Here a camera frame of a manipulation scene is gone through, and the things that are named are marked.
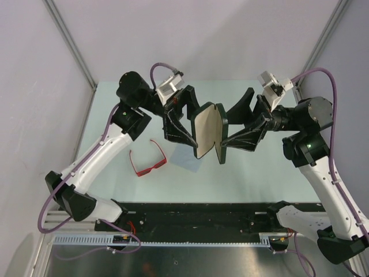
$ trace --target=sunglasses frame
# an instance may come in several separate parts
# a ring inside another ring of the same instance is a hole
[[[135,167],[134,167],[134,165],[133,165],[133,161],[132,161],[132,150],[130,150],[130,151],[129,151],[129,159],[130,159],[130,161],[131,161],[131,164],[132,164],[132,167],[133,167],[134,172],[135,172],[135,173],[136,173],[136,175],[137,175],[137,176],[139,176],[139,177],[144,176],[144,175],[147,175],[147,174],[149,174],[153,169],[158,169],[159,167],[161,167],[161,166],[163,166],[163,165],[165,165],[165,164],[167,163],[167,157],[166,157],[166,155],[164,154],[164,151],[162,150],[162,148],[158,145],[158,143],[157,143],[156,141],[154,141],[154,140],[150,140],[150,141],[151,141],[151,142],[153,142],[153,143],[155,143],[155,144],[158,146],[158,148],[159,148],[160,152],[161,152],[161,153],[163,154],[163,156],[164,156],[164,159],[163,159],[163,160],[161,160],[161,161],[159,161],[158,163],[154,164],[154,166],[152,166],[152,167],[149,167],[149,168],[144,169],[144,170],[137,171],[137,170],[136,170],[136,168],[135,168]]]

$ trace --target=white wall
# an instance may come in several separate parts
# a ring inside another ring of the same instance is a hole
[[[369,216],[369,1],[352,1],[316,66],[329,69],[337,82],[335,159],[340,175],[359,207]],[[323,73],[303,84],[303,95],[332,101]]]
[[[338,0],[55,2],[94,78],[116,81],[158,61],[186,80],[295,76]]]
[[[70,163],[91,95],[42,1],[0,2],[0,88],[0,276],[14,277],[39,239],[44,177]]]

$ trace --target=purple cable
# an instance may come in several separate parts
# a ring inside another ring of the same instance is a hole
[[[295,235],[293,236],[293,241],[295,243],[295,248],[296,250],[294,251],[294,253],[297,254],[298,258],[299,258],[299,261],[300,261],[300,264],[302,265],[302,268],[304,269],[305,273],[307,276],[309,277],[316,277],[316,273],[315,273],[315,269],[314,267],[312,266],[312,264],[306,259],[306,257],[304,258],[304,256],[301,254],[300,252],[300,249],[299,249],[299,246],[298,246],[298,232],[295,232]],[[306,265],[304,264],[303,260],[307,260],[310,267],[312,268],[312,274],[313,276],[310,275],[309,273],[309,269],[306,267]]]
[[[108,247],[103,246],[103,247],[98,247],[98,248],[91,249],[91,250],[89,250],[89,251],[87,251],[87,252],[85,252],[83,254],[80,254],[80,255],[74,256],[74,257],[64,258],[64,257],[59,256],[56,253],[54,253],[54,256],[56,258],[58,258],[59,260],[62,260],[62,261],[73,261],[73,260],[77,260],[79,258],[85,257],[85,256],[87,256],[87,255],[89,255],[89,254],[91,254],[93,252],[100,251],[100,250],[111,250],[113,253],[129,254],[129,253],[136,252],[136,251],[138,251],[141,248],[141,246],[142,246],[141,245],[141,241],[134,234],[131,234],[130,232],[127,232],[126,230],[124,230],[122,228],[119,228],[118,226],[116,226],[116,225],[114,225],[114,224],[112,224],[109,221],[106,221],[104,219],[102,219],[101,221],[104,222],[105,224],[109,225],[110,227],[113,227],[113,228],[117,229],[118,231],[120,231],[120,232],[122,232],[122,233],[124,233],[126,235],[129,235],[132,238],[134,238],[138,242],[138,246],[136,248],[134,248],[132,250],[128,250],[128,251],[125,251],[125,248],[124,248],[124,250],[116,250],[114,248],[108,248]]]
[[[152,83],[154,89],[156,89],[156,84],[155,84],[155,80],[154,80],[154,69],[157,68],[158,66],[163,66],[165,68],[170,69],[173,72],[178,71],[177,68],[175,68],[175,67],[173,67],[173,66],[171,66],[171,65],[169,65],[165,62],[154,63],[153,66],[150,69],[150,79],[151,79],[151,83]]]
[[[359,274],[357,274],[354,270],[352,270],[352,268],[346,263],[346,262],[343,262],[343,265],[345,266],[345,268],[347,268],[347,270],[349,272],[351,272],[351,274],[353,276],[356,276],[356,277],[361,277]]]
[[[291,81],[293,83],[295,83],[300,78],[302,78],[306,75],[309,75],[310,73],[317,72],[317,71],[321,71],[321,72],[324,72],[325,74],[327,74],[327,76],[330,79],[330,82],[332,83],[332,89],[333,89],[333,125],[332,125],[332,128],[330,130],[330,151],[329,151],[329,171],[330,171],[330,175],[332,176],[332,180],[334,182],[336,182],[336,188],[339,191],[342,198],[344,199],[344,201],[346,202],[346,205],[350,209],[353,217],[356,220],[356,224],[359,225],[359,228],[361,229],[361,231],[364,234],[367,242],[369,243],[368,231],[366,230],[365,226],[362,224],[362,221],[359,217],[359,214],[356,212],[354,206],[352,205],[350,199],[347,197],[346,193],[342,189],[340,183],[337,182],[336,171],[334,170],[334,131],[336,129],[336,115],[337,115],[337,87],[336,87],[336,82],[333,78],[333,75],[328,70],[326,70],[325,68],[313,68],[311,70],[308,70],[308,71],[296,76],[295,78],[291,79]]]
[[[111,118],[112,118],[114,112],[117,110],[118,106],[119,106],[119,104],[116,104],[110,112],[108,122],[106,123],[105,129],[104,129],[104,133],[101,136],[101,141],[105,140],[105,138],[106,138],[106,135],[108,133],[108,129],[109,129],[109,126],[110,126]],[[56,193],[66,183],[66,181],[68,181],[68,179],[71,177],[71,173],[76,172],[97,151],[97,149],[99,149],[100,146],[101,146],[100,144],[96,144],[95,147],[93,147],[93,149],[90,152],[88,152],[88,154],[75,166],[75,168],[72,169],[71,172],[68,173],[67,176],[65,176],[65,178],[62,180],[62,182],[58,186],[56,186],[56,188],[52,191],[52,193],[46,199],[46,201],[45,201],[45,203],[42,206],[42,209],[40,211],[39,218],[37,220],[37,227],[38,227],[38,229],[41,233],[43,233],[43,234],[52,233],[52,232],[56,231],[57,229],[59,229],[60,227],[62,227],[65,223],[67,223],[71,219],[71,216],[68,217],[66,220],[64,220],[62,223],[60,223],[59,225],[57,225],[56,227],[54,227],[52,229],[44,229],[42,227],[42,219],[43,219],[43,216],[46,212],[47,206],[49,205],[51,200],[54,198]]]
[[[309,264],[309,266],[311,267],[311,269],[312,269],[313,277],[316,277],[317,276],[317,273],[315,272],[315,268],[312,266],[312,263],[307,259],[307,257],[305,257],[304,255],[302,255],[301,253],[298,253],[295,250],[287,250],[287,252],[286,251],[274,251],[273,253],[275,253],[275,254],[286,254],[286,253],[294,253],[294,254],[297,254],[297,256],[299,257],[299,260],[301,259],[300,260],[301,264],[303,264],[302,263],[302,260],[304,260],[305,262],[307,262]],[[305,271],[305,273],[307,274],[307,276],[311,276],[309,274],[309,272],[308,272],[308,269],[307,269],[307,271]]]

